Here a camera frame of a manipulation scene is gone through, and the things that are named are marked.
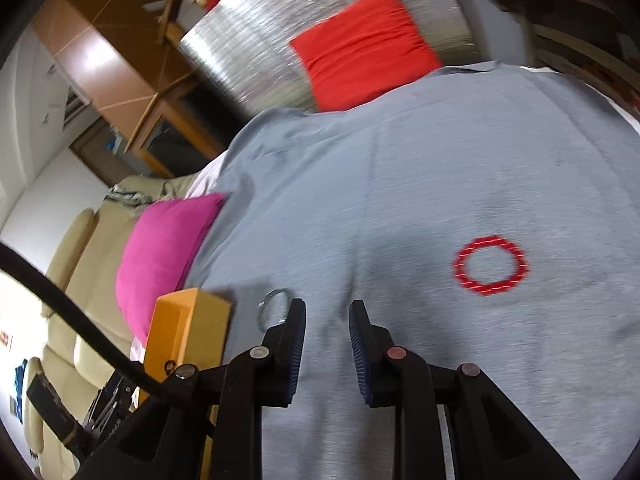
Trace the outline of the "wooden cabinet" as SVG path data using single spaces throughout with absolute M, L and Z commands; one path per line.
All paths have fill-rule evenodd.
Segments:
M 47 0 L 32 21 L 55 64 L 156 174 L 194 174 L 224 142 L 186 104 L 200 78 L 136 0 Z

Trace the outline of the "orange cardboard box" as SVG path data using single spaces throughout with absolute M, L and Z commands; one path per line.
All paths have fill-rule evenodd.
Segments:
M 162 382 L 182 364 L 218 367 L 224 357 L 232 303 L 190 288 L 156 300 L 143 359 L 146 374 Z

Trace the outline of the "silver foil headboard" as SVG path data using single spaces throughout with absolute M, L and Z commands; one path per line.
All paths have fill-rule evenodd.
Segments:
M 317 108 L 373 77 L 397 77 L 402 40 L 383 26 L 383 0 L 220 0 L 179 48 L 244 117 L 271 107 Z M 399 0 L 444 65 L 480 59 L 457 0 Z

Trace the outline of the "grey bed sheet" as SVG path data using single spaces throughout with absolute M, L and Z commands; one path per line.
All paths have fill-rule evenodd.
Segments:
M 639 125 L 581 81 L 448 67 L 341 113 L 274 108 L 234 139 L 189 286 L 307 307 L 292 405 L 265 411 L 268 479 L 386 479 L 394 415 L 357 384 L 348 308 L 430 363 L 477 364 L 583 479 L 639 439 Z

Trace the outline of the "beige leather sofa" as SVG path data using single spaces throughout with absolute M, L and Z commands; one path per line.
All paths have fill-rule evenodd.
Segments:
M 46 274 L 22 271 L 50 311 L 47 344 L 28 364 L 28 386 L 43 372 L 78 422 L 114 372 L 136 386 L 128 417 L 86 460 L 64 448 L 27 398 L 24 422 L 39 434 L 29 446 L 48 479 L 196 479 L 209 460 L 212 370 L 182 364 L 158 382 L 129 357 L 134 334 L 115 283 L 141 215 L 107 200 L 76 219 Z

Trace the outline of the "pink undersheet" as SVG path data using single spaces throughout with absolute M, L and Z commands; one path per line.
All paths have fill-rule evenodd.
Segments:
M 201 197 L 214 192 L 227 154 L 227 151 L 222 152 L 196 176 L 190 188 L 186 191 L 186 198 Z M 142 362 L 144 354 L 144 343 L 134 337 L 129 351 L 130 360 Z

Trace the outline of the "pink pillow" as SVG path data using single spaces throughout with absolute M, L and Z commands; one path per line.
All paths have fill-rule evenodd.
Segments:
M 134 225 L 116 273 L 116 301 L 130 332 L 148 340 L 156 300 L 183 289 L 196 254 L 221 212 L 220 193 L 146 207 Z

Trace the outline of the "red cushion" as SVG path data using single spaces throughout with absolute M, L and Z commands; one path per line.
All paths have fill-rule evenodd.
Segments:
M 322 112 L 350 110 L 442 67 L 400 0 L 357 0 L 290 46 Z

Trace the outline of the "silver metal bangle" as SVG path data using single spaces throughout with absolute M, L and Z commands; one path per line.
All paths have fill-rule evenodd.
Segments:
M 287 288 L 276 288 L 267 292 L 257 306 L 257 326 L 265 333 L 271 326 L 283 323 L 293 299 Z

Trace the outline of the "wooden shelf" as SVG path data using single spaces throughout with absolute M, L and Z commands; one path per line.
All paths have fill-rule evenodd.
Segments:
M 539 65 L 575 76 L 639 117 L 639 0 L 492 0 L 523 25 Z

